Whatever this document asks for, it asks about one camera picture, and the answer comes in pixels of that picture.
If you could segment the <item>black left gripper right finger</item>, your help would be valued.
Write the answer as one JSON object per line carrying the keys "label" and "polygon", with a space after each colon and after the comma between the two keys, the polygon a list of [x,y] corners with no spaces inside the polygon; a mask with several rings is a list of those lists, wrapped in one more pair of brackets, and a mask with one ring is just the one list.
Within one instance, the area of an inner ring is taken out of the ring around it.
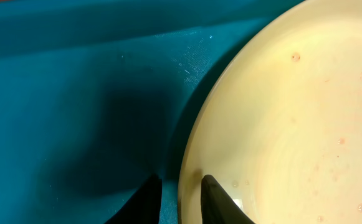
{"label": "black left gripper right finger", "polygon": [[203,224],[255,224],[212,175],[201,181],[201,215]]}

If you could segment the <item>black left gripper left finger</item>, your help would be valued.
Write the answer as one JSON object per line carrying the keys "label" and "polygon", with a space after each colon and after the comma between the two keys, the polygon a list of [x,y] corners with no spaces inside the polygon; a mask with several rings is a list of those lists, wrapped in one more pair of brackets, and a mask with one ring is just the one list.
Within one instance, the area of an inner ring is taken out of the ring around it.
{"label": "black left gripper left finger", "polygon": [[161,197],[162,180],[151,175],[105,224],[158,224]]}

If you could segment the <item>yellow-green plate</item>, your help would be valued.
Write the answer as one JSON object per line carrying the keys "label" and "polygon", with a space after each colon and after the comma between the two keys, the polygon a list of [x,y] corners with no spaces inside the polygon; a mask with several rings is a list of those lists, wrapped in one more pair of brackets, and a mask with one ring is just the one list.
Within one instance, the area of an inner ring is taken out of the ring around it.
{"label": "yellow-green plate", "polygon": [[255,223],[362,224],[362,0],[309,0],[253,37],[191,131],[178,221],[212,175]]}

